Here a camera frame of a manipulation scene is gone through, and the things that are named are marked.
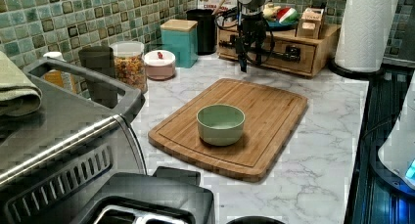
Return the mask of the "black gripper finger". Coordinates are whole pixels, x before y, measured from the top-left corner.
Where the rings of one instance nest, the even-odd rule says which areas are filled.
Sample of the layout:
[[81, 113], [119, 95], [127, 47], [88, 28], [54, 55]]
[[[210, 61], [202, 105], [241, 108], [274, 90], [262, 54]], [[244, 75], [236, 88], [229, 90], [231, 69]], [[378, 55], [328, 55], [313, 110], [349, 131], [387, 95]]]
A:
[[254, 48], [254, 52], [255, 52], [255, 64], [257, 66], [260, 66], [262, 63], [261, 48]]
[[241, 72], [246, 73], [247, 72], [247, 59], [246, 59], [246, 53], [244, 48], [241, 49], [239, 54], [239, 64], [240, 64], [240, 70]]

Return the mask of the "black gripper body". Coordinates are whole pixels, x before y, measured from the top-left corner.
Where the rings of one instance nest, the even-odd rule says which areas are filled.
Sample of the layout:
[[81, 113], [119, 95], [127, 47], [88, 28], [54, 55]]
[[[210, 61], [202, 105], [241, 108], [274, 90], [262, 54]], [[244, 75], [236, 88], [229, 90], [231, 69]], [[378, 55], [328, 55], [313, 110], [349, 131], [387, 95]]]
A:
[[266, 38], [267, 21], [263, 12], [254, 15], [242, 15], [238, 26], [239, 36], [236, 40], [237, 49], [249, 52], [252, 47], [260, 49]]

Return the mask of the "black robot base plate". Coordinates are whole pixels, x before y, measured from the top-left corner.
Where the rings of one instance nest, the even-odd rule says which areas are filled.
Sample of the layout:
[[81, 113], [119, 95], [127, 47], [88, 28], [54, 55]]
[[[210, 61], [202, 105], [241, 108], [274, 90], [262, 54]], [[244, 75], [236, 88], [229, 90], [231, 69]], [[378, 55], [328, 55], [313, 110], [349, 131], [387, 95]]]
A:
[[370, 165], [374, 173], [392, 189], [414, 198], [414, 146], [395, 144], [388, 138], [370, 149]]

